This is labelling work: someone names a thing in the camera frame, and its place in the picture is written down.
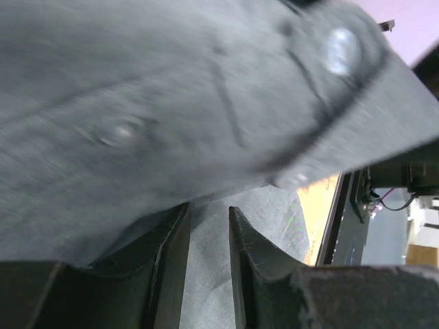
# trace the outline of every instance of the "pink wall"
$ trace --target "pink wall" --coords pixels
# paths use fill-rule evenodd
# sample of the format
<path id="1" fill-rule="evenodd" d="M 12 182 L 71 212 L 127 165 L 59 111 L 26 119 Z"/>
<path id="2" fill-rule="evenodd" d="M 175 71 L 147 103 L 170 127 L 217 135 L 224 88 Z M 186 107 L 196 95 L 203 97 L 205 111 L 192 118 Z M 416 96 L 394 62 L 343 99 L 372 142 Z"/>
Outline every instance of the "pink wall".
<path id="1" fill-rule="evenodd" d="M 439 0 L 351 0 L 378 23 L 395 20 L 386 32 L 390 44 L 408 65 L 414 65 L 439 43 Z"/>

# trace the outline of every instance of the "metal bolt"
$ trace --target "metal bolt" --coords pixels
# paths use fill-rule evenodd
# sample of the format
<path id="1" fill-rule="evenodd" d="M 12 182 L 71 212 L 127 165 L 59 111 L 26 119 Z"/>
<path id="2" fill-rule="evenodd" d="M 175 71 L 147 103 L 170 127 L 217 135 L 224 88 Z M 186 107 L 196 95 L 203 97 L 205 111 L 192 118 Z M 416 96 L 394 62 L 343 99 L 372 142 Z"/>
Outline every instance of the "metal bolt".
<path id="1" fill-rule="evenodd" d="M 349 29 L 339 27 L 329 34 L 324 48 L 324 65 L 335 75 L 351 75 L 361 60 L 361 44 Z"/>
<path id="2" fill-rule="evenodd" d="M 297 179 L 300 180 L 301 182 L 306 182 L 308 180 L 308 177 L 303 175 L 302 173 L 299 173 L 297 176 Z"/>
<path id="3" fill-rule="evenodd" d="M 97 137 L 107 145 L 124 146 L 136 138 L 140 128 L 141 122 L 137 118 L 113 118 L 99 127 Z"/>

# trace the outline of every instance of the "black plastic part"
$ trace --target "black plastic part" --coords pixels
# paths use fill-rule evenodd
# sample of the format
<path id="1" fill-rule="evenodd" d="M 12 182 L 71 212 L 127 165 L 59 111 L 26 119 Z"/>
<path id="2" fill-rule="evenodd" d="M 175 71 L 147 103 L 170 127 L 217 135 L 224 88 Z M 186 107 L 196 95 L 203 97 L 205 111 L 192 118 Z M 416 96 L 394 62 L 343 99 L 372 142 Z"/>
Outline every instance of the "black plastic part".
<path id="1" fill-rule="evenodd" d="M 438 224 L 430 224 L 430 223 L 425 223 L 424 224 L 425 228 L 433 228 L 435 230 L 439 230 L 439 225 Z"/>
<path id="2" fill-rule="evenodd" d="M 178 328 L 190 231 L 185 204 L 93 269 L 0 263 L 0 328 Z"/>
<path id="3" fill-rule="evenodd" d="M 439 195 L 439 163 L 411 164 L 407 189 L 418 195 Z"/>
<path id="4" fill-rule="evenodd" d="M 395 20 L 392 19 L 391 21 L 383 22 L 379 24 L 381 31 L 383 32 L 391 32 L 393 28 L 395 27 Z"/>
<path id="5" fill-rule="evenodd" d="M 409 167 L 401 163 L 380 163 L 369 167 L 370 185 L 374 188 L 407 187 Z"/>
<path id="6" fill-rule="evenodd" d="M 352 191 L 350 194 L 351 206 L 361 223 L 365 222 L 365 218 L 369 216 L 368 204 L 369 185 L 367 170 L 359 170 L 354 172 L 352 176 Z"/>

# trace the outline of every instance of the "white wall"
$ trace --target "white wall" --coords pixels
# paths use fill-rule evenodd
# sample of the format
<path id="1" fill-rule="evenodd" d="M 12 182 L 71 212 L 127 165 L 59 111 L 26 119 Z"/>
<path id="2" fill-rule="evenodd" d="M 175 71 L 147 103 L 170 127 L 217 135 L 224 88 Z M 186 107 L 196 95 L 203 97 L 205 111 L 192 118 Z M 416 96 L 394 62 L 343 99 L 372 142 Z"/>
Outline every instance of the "white wall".
<path id="1" fill-rule="evenodd" d="M 439 230 L 424 227 L 425 223 L 439 225 L 439 212 L 424 208 L 431 206 L 431 198 L 415 199 L 410 205 L 409 220 L 412 221 L 409 243 L 425 247 L 439 247 Z"/>
<path id="2" fill-rule="evenodd" d="M 378 23 L 395 20 L 386 32 L 393 49 L 414 65 L 439 42 L 439 0 L 351 0 Z"/>

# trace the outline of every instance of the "gray felt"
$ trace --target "gray felt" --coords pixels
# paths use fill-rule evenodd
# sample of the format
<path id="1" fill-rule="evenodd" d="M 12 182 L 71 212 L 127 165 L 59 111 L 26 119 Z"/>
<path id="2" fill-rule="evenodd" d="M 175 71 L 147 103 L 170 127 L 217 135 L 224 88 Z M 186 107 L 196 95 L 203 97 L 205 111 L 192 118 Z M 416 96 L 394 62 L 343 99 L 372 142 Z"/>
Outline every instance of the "gray felt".
<path id="1" fill-rule="evenodd" d="M 372 19 L 348 3 L 299 12 L 288 3 L 2 1 L 0 257 L 87 265 L 158 217 L 138 218 L 193 201 L 209 215 L 194 228 L 189 264 L 212 274 L 196 255 L 225 243 L 235 201 L 221 198 L 269 184 L 294 191 L 439 136 L 437 101 Z M 364 55 L 352 80 L 322 61 L 328 33 L 346 26 Z M 275 239 L 291 200 L 271 188 L 272 199 L 236 202 Z M 300 258 L 301 243 L 284 247 Z M 230 288 L 218 271 L 202 273 L 210 279 L 184 305 L 188 316 L 201 296 L 213 310 L 221 298 L 211 292 Z"/>
<path id="2" fill-rule="evenodd" d="M 228 247 L 229 206 L 240 207 L 254 228 L 290 256 L 303 260 L 307 254 L 309 241 L 296 192 L 267 186 L 196 208 L 180 329 L 235 328 Z"/>

